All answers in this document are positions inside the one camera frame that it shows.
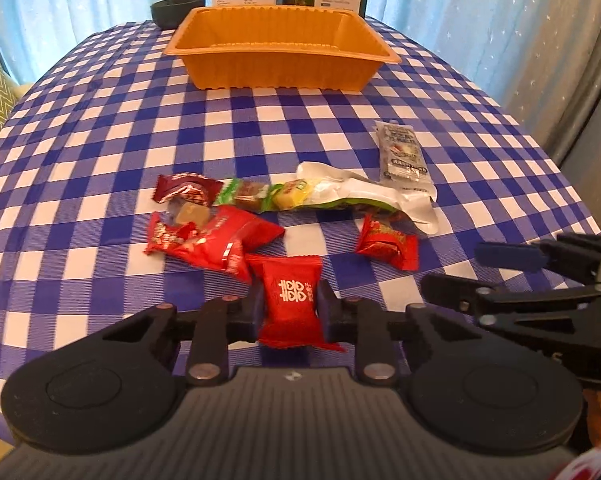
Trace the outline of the red double-happiness candy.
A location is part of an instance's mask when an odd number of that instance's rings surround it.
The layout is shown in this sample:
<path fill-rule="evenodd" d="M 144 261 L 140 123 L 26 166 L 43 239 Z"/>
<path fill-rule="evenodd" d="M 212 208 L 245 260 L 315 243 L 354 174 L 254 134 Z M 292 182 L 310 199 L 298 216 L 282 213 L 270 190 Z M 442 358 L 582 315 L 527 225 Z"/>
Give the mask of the red double-happiness candy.
<path fill-rule="evenodd" d="M 322 274 L 320 256 L 247 255 L 246 261 L 266 293 L 265 321 L 258 335 L 261 344 L 278 350 L 313 347 L 345 351 L 325 339 L 314 310 Z"/>

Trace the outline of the large red snack packet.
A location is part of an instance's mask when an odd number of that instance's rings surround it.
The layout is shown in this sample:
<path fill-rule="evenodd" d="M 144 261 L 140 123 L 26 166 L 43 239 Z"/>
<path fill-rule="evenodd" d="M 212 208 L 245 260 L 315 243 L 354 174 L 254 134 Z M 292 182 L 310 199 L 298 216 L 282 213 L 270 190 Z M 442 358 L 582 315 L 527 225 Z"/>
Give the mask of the large red snack packet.
<path fill-rule="evenodd" d="M 216 209 L 201 228 L 194 222 L 171 226 L 154 212 L 148 225 L 146 255 L 162 252 L 193 268 L 228 274 L 250 284 L 246 255 L 282 237 L 283 226 L 229 205 Z"/>

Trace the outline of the small red candy packet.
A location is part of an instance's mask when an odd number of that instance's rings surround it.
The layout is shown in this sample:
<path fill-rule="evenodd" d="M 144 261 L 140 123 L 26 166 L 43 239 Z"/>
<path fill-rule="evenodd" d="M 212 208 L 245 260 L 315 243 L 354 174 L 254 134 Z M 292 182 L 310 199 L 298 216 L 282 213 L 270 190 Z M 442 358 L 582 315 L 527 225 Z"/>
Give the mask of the small red candy packet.
<path fill-rule="evenodd" d="M 399 271 L 419 269 L 419 239 L 368 214 L 363 221 L 355 252 L 388 263 Z"/>

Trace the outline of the green brown candy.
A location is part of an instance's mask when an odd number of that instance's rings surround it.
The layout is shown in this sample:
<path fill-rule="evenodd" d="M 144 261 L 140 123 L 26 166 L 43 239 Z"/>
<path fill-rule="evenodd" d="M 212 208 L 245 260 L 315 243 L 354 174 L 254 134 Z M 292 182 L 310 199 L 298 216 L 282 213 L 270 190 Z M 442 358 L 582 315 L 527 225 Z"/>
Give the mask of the green brown candy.
<path fill-rule="evenodd" d="M 274 186 L 265 182 L 234 178 L 223 185 L 215 204 L 234 206 L 260 214 L 270 209 Z"/>

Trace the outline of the dark red candy packet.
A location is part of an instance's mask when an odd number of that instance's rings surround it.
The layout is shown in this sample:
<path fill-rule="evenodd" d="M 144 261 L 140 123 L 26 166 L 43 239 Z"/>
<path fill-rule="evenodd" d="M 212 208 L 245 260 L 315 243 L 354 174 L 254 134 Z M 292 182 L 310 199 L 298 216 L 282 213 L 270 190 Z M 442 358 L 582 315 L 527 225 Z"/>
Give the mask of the dark red candy packet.
<path fill-rule="evenodd" d="M 165 203 L 174 198 L 182 198 L 202 206 L 212 206 L 223 188 L 221 181 L 210 179 L 195 172 L 179 172 L 164 176 L 159 174 L 152 200 Z"/>

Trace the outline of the long green snack bag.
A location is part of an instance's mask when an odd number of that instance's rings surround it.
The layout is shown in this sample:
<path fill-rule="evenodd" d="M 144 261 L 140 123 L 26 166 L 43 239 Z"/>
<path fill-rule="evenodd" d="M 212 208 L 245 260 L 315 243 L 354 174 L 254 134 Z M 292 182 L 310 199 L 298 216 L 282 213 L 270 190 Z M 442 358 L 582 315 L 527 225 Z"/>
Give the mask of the long green snack bag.
<path fill-rule="evenodd" d="M 409 179 L 372 181 L 356 172 L 322 162 L 302 162 L 296 178 L 312 185 L 302 203 L 311 208 L 373 207 L 389 214 L 403 214 L 424 234 L 439 230 L 433 203 L 437 191 L 433 183 Z"/>

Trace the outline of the clear grey snack packet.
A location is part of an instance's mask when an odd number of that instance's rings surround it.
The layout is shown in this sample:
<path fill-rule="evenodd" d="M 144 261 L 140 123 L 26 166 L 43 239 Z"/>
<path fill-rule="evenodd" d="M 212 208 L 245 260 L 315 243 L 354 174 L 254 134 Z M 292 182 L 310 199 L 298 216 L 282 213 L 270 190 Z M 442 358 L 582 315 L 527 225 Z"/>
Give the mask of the clear grey snack packet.
<path fill-rule="evenodd" d="M 381 183 L 402 193 L 425 193 L 434 200 L 437 191 L 413 128 L 393 122 L 375 122 L 375 133 Z"/>

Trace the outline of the yellow green candy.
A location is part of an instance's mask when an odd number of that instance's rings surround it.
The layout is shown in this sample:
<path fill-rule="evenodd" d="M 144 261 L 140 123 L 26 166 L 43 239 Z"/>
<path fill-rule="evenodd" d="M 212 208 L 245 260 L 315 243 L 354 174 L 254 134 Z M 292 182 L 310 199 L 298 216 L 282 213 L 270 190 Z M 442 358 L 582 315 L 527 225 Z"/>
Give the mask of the yellow green candy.
<path fill-rule="evenodd" d="M 299 208 L 312 193 L 313 183 L 306 179 L 296 179 L 283 183 L 272 196 L 277 210 Z"/>

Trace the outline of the tan unwrapped candy cube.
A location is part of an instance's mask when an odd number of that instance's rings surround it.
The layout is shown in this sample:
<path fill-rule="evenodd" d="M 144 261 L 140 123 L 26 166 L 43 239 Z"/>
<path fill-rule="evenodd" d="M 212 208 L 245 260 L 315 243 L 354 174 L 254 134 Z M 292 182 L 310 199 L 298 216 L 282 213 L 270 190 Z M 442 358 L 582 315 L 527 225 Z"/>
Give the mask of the tan unwrapped candy cube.
<path fill-rule="evenodd" d="M 192 202 L 183 202 L 174 217 L 174 222 L 179 226 L 194 223 L 198 229 L 201 229 L 206 226 L 211 216 L 212 211 L 209 207 Z"/>

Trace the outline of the blue checkered tablecloth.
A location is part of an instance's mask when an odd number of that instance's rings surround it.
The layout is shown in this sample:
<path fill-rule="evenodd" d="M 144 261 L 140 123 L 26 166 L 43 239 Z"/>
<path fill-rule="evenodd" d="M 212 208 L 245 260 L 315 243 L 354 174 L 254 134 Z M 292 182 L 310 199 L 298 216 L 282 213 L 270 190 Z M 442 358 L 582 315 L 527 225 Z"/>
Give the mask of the blue checkered tablecloth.
<path fill-rule="evenodd" d="M 284 182 L 324 162 L 376 179 L 380 120 L 414 129 L 438 191 L 422 272 L 563 287 L 552 273 L 481 268 L 474 249 L 596 232 L 576 190 L 476 84 L 400 32 L 378 32 L 400 62 L 358 93 L 197 90 L 150 22 L 98 32 L 44 74 L 0 132 L 0 394 L 26 361 L 159 301 L 191 310 L 243 291 L 145 254 L 159 176 Z"/>

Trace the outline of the grey outer curtain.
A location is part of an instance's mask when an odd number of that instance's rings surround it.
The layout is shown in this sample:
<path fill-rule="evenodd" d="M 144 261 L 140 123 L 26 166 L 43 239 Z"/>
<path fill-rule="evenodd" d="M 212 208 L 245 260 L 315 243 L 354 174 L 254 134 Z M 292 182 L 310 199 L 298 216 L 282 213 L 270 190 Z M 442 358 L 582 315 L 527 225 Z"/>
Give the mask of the grey outer curtain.
<path fill-rule="evenodd" d="M 524 0 L 505 109 L 562 162 L 601 96 L 601 0 Z"/>

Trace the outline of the blue star curtain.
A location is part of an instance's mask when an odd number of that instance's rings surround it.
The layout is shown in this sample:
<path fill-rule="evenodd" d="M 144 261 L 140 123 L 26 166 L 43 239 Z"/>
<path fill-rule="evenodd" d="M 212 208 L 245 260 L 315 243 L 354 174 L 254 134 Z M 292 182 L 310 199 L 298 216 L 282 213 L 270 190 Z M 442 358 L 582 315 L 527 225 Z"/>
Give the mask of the blue star curtain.
<path fill-rule="evenodd" d="M 367 0 L 522 122 L 568 98 L 601 29 L 601 0 Z M 0 61 L 33 82 L 94 32 L 151 15 L 150 0 L 0 0 Z"/>

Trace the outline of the orange plastic tray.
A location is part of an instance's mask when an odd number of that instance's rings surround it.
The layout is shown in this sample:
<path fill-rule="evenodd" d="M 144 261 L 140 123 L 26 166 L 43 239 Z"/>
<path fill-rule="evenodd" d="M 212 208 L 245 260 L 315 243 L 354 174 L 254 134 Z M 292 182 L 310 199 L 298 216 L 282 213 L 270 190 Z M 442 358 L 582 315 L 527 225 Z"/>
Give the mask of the orange plastic tray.
<path fill-rule="evenodd" d="M 401 57 L 347 10 L 213 6 L 191 11 L 165 48 L 194 86 L 361 91 Z"/>

